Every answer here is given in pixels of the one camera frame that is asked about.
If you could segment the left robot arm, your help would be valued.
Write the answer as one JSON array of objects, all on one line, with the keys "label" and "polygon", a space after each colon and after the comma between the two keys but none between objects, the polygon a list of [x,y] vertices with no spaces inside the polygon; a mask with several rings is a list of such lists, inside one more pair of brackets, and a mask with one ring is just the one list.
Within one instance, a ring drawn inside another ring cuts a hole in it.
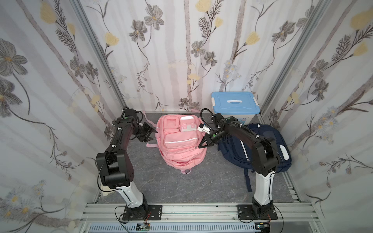
[{"label": "left robot arm", "polygon": [[123,211],[125,220],[145,220],[150,215],[147,200],[134,183],[134,167],[128,154],[129,142],[137,139],[149,142],[156,130],[146,122],[142,122],[144,114],[128,107],[122,110],[121,116],[113,121],[114,136],[108,148],[96,156],[99,175],[98,185],[118,192],[126,206]]}]

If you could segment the pink backpack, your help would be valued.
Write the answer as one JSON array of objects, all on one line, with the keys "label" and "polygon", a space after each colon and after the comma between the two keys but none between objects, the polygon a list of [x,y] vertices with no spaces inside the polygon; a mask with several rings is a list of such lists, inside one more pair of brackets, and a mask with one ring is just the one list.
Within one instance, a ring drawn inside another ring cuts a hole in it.
[{"label": "pink backpack", "polygon": [[206,148],[198,148],[203,133],[197,128],[202,123],[195,115],[164,115],[157,123],[147,122],[156,129],[156,144],[147,147],[158,148],[167,165],[180,170],[182,174],[191,173],[191,169],[203,162]]}]

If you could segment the navy blue backpack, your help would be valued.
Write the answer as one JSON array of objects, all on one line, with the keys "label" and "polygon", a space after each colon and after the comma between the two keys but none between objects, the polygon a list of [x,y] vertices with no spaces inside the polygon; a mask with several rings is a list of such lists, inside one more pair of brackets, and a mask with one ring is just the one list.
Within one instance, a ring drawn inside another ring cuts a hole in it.
[{"label": "navy blue backpack", "polygon": [[[277,150],[281,156],[276,171],[277,173],[287,171],[291,167],[292,158],[280,132],[276,128],[266,124],[249,124],[247,127],[260,136],[276,140]],[[254,168],[252,165],[252,151],[249,146],[244,144],[237,137],[229,135],[225,136],[223,140],[218,143],[218,150],[227,161],[244,169],[247,191],[252,192],[249,172],[254,172]]]}]

